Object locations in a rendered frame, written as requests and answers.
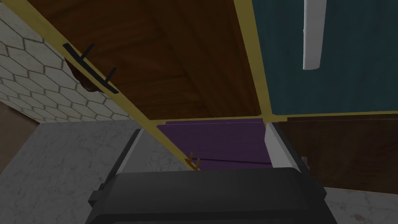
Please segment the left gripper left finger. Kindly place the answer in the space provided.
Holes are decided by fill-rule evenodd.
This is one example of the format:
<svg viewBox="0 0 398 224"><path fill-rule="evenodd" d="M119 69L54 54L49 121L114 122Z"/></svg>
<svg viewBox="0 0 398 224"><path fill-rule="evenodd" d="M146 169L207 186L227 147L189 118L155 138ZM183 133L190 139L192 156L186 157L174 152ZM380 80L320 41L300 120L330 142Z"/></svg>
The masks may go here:
<svg viewBox="0 0 398 224"><path fill-rule="evenodd" d="M142 135L142 132L144 129L136 129L134 133L132 134L131 138L125 145L124 149L122 150L120 156L116 160L115 164L113 165L110 173L106 177L105 181L100 185L100 186L106 186L107 183L109 183L117 174L121 173L131 155L133 152L135 145L137 144L140 136Z"/></svg>

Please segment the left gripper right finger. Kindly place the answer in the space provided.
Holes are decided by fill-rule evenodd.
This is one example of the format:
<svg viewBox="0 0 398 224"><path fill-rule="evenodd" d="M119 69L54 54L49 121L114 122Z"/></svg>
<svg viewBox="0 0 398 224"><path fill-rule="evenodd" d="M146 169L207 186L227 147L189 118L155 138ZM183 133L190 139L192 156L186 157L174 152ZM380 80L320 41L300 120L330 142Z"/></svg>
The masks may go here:
<svg viewBox="0 0 398 224"><path fill-rule="evenodd" d="M273 168L294 168L310 175L306 157L300 157L279 124L268 122L265 129L265 145Z"/></svg>

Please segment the purple drawer front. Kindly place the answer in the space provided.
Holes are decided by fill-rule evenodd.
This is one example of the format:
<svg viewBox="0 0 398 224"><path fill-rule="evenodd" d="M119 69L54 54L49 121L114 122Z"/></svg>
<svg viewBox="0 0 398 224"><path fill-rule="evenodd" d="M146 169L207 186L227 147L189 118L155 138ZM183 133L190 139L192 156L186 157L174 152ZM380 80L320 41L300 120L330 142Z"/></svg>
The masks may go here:
<svg viewBox="0 0 398 224"><path fill-rule="evenodd" d="M201 170L271 168L262 119L173 121L158 129Z"/></svg>

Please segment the dark brown drawer front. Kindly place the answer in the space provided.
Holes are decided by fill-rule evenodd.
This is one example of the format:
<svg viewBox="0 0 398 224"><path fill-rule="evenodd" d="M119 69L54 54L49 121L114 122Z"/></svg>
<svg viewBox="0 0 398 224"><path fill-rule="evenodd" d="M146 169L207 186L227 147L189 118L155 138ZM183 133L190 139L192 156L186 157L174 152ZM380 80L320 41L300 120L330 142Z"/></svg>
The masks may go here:
<svg viewBox="0 0 398 224"><path fill-rule="evenodd" d="M398 114L297 117L276 127L322 186L398 194Z"/></svg>

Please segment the brown wooden cupboard door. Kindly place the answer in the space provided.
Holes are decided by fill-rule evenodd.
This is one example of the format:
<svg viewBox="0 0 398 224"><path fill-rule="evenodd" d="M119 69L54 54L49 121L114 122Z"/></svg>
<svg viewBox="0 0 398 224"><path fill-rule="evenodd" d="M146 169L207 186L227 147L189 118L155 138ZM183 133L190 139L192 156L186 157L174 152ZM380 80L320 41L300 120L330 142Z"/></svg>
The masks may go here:
<svg viewBox="0 0 398 224"><path fill-rule="evenodd" d="M28 0L150 120L260 115L233 0Z"/></svg>

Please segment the teal cupboard door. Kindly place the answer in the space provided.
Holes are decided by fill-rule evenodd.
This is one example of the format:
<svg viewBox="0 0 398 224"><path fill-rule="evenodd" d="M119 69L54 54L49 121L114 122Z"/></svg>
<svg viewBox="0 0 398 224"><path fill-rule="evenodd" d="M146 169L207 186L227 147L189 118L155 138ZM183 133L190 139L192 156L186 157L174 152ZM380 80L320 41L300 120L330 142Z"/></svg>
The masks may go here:
<svg viewBox="0 0 398 224"><path fill-rule="evenodd" d="M398 0L327 0L320 67L303 69L304 0L253 0L272 113L398 111Z"/></svg>

